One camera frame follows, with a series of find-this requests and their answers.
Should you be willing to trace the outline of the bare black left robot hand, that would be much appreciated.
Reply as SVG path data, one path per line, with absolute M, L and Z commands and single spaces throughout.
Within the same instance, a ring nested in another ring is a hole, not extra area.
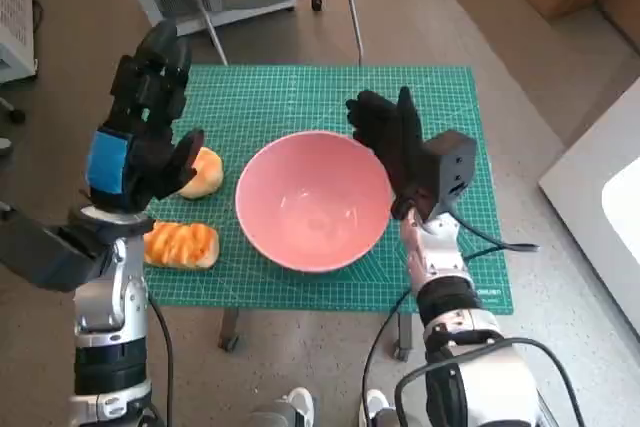
M 138 213 L 153 198 L 179 191 L 196 175 L 204 131 L 194 128 L 174 144 L 172 124 L 186 106 L 192 63 L 188 41 L 174 22 L 152 27 L 132 55 L 121 57 L 113 104 L 88 154 L 89 198 L 108 212 Z

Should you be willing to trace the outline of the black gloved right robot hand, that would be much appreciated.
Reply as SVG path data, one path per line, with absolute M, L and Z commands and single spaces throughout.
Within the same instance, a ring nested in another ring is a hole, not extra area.
M 395 200 L 391 215 L 405 219 L 415 209 L 424 222 L 434 215 L 440 195 L 440 159 L 428 149 L 410 89 L 400 88 L 392 102 L 374 91 L 346 101 L 354 140 L 383 165 Z

